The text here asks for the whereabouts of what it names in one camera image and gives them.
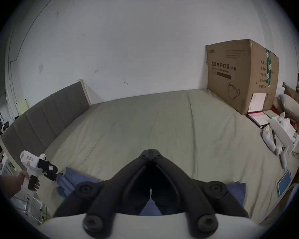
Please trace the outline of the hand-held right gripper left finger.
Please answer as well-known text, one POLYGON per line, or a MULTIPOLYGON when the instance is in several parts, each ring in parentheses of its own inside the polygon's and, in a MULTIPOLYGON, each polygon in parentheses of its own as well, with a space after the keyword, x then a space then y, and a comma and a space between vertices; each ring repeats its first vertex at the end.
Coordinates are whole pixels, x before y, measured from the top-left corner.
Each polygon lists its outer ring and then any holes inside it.
POLYGON ((62 202, 54 214, 56 217, 68 217, 86 214, 83 228, 86 232, 110 232, 119 199, 124 189, 138 176, 150 161, 151 150, 144 150, 141 155, 123 167, 110 180, 92 183, 85 181, 62 202))

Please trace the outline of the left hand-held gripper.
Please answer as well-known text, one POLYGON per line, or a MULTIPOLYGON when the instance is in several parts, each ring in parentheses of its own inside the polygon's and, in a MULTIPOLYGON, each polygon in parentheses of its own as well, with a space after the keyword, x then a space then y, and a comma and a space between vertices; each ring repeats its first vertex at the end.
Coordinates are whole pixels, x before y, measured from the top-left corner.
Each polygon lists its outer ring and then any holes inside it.
POLYGON ((37 191, 40 186, 39 176, 44 174, 51 181, 56 181, 58 168, 47 161, 45 154, 36 156, 28 151, 20 154, 21 163, 26 169, 23 187, 30 191, 37 191))

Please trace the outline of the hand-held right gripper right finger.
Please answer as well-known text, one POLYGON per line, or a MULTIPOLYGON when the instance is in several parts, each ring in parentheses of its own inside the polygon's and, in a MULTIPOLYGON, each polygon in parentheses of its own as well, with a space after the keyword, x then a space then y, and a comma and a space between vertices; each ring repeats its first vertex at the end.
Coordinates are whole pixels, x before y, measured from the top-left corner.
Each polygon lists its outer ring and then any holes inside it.
POLYGON ((186 213, 190 234, 214 234, 219 227, 216 214, 248 218, 247 211, 224 183, 191 179, 156 149, 151 150, 151 161, 176 193, 177 210, 186 213))

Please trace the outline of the person's left hand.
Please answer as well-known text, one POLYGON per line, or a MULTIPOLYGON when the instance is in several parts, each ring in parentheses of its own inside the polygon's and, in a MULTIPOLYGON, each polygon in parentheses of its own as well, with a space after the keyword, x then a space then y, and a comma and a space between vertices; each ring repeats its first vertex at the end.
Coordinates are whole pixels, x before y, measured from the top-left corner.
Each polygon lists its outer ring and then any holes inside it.
POLYGON ((31 191, 38 191, 39 187, 40 187, 40 181, 34 177, 34 179, 31 181, 29 175, 27 174, 27 172, 25 171, 19 171, 16 174, 16 183, 18 185, 18 189, 21 189, 21 186, 24 185, 25 180, 29 180, 29 184, 30 184, 30 190, 31 191))

